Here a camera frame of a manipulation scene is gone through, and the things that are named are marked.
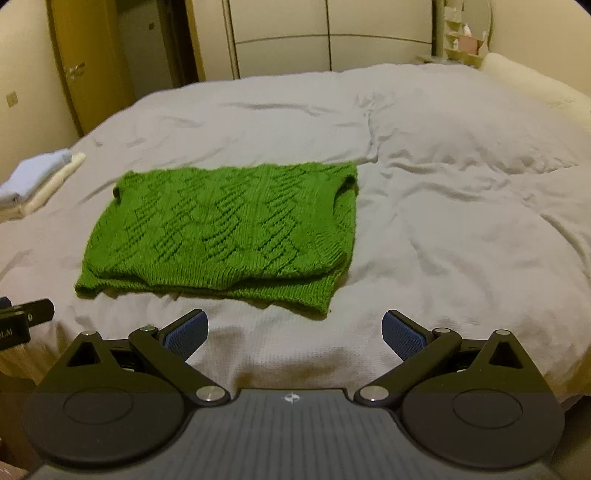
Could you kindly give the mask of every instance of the silver pivot bolt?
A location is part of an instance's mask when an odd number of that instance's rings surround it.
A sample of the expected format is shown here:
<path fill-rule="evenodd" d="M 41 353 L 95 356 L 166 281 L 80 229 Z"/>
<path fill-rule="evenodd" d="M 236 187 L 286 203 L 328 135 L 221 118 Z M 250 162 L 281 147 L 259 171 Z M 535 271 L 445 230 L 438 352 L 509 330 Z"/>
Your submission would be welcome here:
<path fill-rule="evenodd" d="M 379 385 L 370 385 L 368 387 L 363 387 L 359 391 L 359 395 L 361 395 L 361 398 L 363 398 L 364 400 L 382 401 L 388 398 L 390 392 L 386 390 L 384 387 L 380 387 Z"/>
<path fill-rule="evenodd" d="M 208 385 L 197 390 L 197 398 L 207 402 L 221 400 L 225 394 L 226 391 L 217 385 Z"/>

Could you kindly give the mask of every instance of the green sweater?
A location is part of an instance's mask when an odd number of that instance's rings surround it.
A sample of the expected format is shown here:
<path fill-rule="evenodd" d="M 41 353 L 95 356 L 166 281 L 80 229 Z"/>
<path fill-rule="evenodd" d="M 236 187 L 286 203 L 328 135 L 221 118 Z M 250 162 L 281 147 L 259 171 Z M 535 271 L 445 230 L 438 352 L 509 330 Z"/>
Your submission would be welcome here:
<path fill-rule="evenodd" d="M 128 172 L 90 235 L 76 291 L 214 294 L 326 314 L 351 261 L 356 179 L 353 163 Z"/>

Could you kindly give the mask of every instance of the door handle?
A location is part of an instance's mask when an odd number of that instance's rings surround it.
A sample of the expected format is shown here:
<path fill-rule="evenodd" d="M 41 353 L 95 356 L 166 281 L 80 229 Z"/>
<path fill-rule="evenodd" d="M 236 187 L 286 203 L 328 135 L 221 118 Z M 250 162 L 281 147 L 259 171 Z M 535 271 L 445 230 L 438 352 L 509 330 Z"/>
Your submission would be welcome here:
<path fill-rule="evenodd" d="M 86 62 L 79 63 L 78 65 L 71 67 L 66 70 L 66 76 L 70 80 L 74 80 L 76 77 L 79 77 L 84 73 L 84 67 L 86 67 Z"/>

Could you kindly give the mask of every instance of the floor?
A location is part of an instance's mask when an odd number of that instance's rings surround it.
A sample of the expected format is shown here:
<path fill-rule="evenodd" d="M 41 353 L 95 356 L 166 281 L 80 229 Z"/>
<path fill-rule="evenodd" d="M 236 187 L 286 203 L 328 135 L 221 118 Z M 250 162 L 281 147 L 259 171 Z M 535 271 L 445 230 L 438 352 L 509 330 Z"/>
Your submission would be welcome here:
<path fill-rule="evenodd" d="M 583 397 L 565 415 L 566 428 L 552 468 L 564 480 L 591 479 L 591 397 Z"/>

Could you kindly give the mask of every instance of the knit pattern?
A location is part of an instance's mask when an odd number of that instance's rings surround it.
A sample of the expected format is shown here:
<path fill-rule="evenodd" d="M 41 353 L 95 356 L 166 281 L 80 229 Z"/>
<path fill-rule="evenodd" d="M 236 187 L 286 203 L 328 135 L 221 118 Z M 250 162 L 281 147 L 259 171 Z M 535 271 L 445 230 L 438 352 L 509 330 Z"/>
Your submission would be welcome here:
<path fill-rule="evenodd" d="M 76 291 L 181 292 L 326 314 L 355 237 L 353 163 L 126 173 L 90 235 Z"/>

